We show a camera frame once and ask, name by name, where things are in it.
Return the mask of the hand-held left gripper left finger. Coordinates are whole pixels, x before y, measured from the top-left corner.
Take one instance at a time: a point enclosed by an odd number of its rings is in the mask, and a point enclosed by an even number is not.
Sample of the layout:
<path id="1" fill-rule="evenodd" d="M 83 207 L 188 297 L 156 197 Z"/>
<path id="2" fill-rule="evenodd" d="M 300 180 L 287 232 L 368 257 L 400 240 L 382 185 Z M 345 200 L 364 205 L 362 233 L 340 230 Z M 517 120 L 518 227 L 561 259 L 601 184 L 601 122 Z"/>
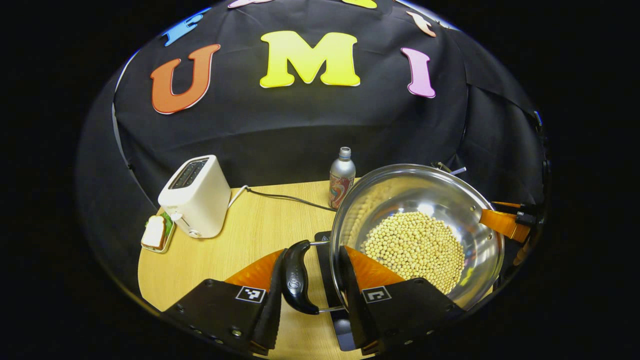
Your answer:
<path id="1" fill-rule="evenodd" d="M 207 278 L 162 316 L 173 325 L 235 353 L 267 356 L 281 322 L 285 249 L 247 265 L 227 280 Z"/>

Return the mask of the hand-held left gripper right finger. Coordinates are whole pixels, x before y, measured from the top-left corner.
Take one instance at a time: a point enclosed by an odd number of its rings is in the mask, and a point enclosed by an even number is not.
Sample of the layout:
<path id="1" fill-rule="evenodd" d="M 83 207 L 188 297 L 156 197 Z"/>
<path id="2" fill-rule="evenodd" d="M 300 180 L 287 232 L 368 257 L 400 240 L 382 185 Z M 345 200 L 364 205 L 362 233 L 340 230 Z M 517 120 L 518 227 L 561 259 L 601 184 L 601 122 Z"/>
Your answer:
<path id="1" fill-rule="evenodd" d="M 466 311 L 425 278 L 380 282 L 382 265 L 348 246 L 339 253 L 343 294 L 357 349 L 384 354 L 452 326 Z"/>

